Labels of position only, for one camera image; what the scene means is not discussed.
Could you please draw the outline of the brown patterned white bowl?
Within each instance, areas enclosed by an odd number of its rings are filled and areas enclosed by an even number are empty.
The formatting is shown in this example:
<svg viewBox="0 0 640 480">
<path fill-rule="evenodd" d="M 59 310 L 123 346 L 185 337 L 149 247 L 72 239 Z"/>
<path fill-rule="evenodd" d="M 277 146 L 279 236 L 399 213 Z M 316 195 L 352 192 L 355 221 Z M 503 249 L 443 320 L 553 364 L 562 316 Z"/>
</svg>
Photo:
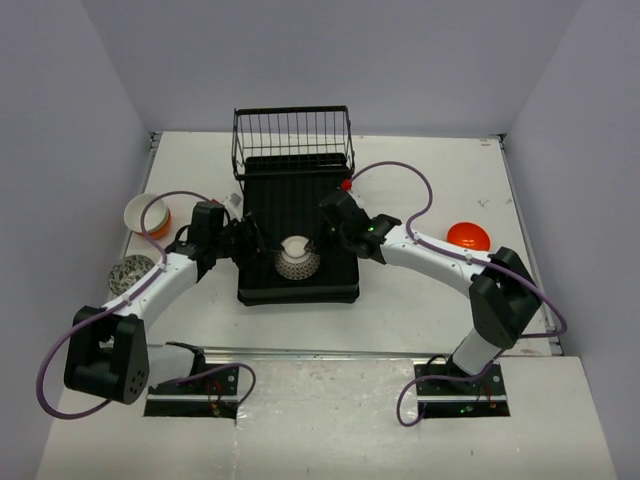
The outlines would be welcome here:
<svg viewBox="0 0 640 480">
<path fill-rule="evenodd" d="M 281 242 L 274 260 L 276 271 L 285 279 L 301 281 L 310 278 L 320 267 L 321 257 L 308 249 L 309 239 L 293 235 Z"/>
</svg>

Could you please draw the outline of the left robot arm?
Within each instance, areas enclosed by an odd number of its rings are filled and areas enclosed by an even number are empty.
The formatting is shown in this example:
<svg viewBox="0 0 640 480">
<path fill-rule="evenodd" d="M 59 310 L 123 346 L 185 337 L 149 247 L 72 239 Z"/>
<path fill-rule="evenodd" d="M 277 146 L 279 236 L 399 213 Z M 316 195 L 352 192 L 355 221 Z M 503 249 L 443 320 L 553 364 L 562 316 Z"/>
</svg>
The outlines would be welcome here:
<svg viewBox="0 0 640 480">
<path fill-rule="evenodd" d="M 246 266 L 267 250 L 251 214 L 229 219 L 225 208 L 199 202 L 185 239 L 163 249 L 160 261 L 116 299 L 84 307 L 73 320 L 64 372 L 70 390 L 133 403 L 147 386 L 174 383 L 187 393 L 208 379 L 201 348 L 180 342 L 147 343 L 148 328 L 220 259 Z"/>
</svg>

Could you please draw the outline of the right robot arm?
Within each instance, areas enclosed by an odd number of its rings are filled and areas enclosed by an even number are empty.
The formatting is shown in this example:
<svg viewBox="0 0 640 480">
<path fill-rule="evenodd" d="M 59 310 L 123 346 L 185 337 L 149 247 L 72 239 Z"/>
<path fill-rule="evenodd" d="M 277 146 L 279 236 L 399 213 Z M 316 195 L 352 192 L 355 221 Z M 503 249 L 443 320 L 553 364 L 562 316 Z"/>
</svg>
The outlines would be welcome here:
<svg viewBox="0 0 640 480">
<path fill-rule="evenodd" d="M 515 345 L 541 306 L 528 270 L 509 248 L 474 251 L 422 236 L 389 215 L 369 217 L 344 190 L 325 197 L 319 210 L 347 251 L 421 273 L 469 300 L 473 327 L 446 368 L 456 392 L 467 393 L 481 382 L 482 370 Z"/>
</svg>

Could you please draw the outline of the orange plastic bowl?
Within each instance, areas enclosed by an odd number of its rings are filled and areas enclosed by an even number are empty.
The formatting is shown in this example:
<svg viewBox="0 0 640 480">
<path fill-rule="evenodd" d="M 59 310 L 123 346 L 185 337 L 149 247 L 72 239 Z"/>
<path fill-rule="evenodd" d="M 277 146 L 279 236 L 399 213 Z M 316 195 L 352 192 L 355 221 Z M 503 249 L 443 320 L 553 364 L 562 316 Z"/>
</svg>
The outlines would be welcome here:
<svg viewBox="0 0 640 480">
<path fill-rule="evenodd" d="M 446 235 L 450 244 L 477 251 L 489 251 L 491 239 L 479 225 L 472 222 L 458 222 L 452 225 Z"/>
<path fill-rule="evenodd" d="M 171 211 L 167 209 L 162 220 L 151 218 L 150 215 L 145 217 L 145 227 L 147 234 L 153 240 L 159 240 L 165 237 L 171 227 Z"/>
</svg>

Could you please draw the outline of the pink floral ceramic bowl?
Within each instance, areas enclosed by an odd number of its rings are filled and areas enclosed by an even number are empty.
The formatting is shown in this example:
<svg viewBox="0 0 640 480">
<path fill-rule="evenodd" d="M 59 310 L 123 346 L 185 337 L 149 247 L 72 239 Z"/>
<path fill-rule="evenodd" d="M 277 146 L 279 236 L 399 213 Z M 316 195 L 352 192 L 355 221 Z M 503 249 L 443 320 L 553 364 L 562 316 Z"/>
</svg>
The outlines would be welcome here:
<svg viewBox="0 0 640 480">
<path fill-rule="evenodd" d="M 119 296 L 135 285 L 154 267 L 154 262 L 145 255 L 123 257 L 110 271 L 108 286 L 111 293 Z"/>
</svg>

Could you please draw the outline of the beige ceramic bowl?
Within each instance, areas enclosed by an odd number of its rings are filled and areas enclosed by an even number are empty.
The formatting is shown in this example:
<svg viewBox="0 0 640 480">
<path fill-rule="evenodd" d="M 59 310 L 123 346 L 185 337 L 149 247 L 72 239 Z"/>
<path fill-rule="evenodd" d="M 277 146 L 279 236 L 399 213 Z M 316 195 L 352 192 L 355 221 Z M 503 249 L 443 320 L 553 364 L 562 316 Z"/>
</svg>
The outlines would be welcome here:
<svg viewBox="0 0 640 480">
<path fill-rule="evenodd" d="M 141 219 L 143 212 L 146 212 L 145 217 L 150 215 L 151 218 L 162 220 L 167 209 L 168 207 L 164 200 L 157 200 L 156 194 L 144 193 L 129 201 L 123 213 L 123 220 L 129 230 L 134 233 L 141 234 Z"/>
</svg>

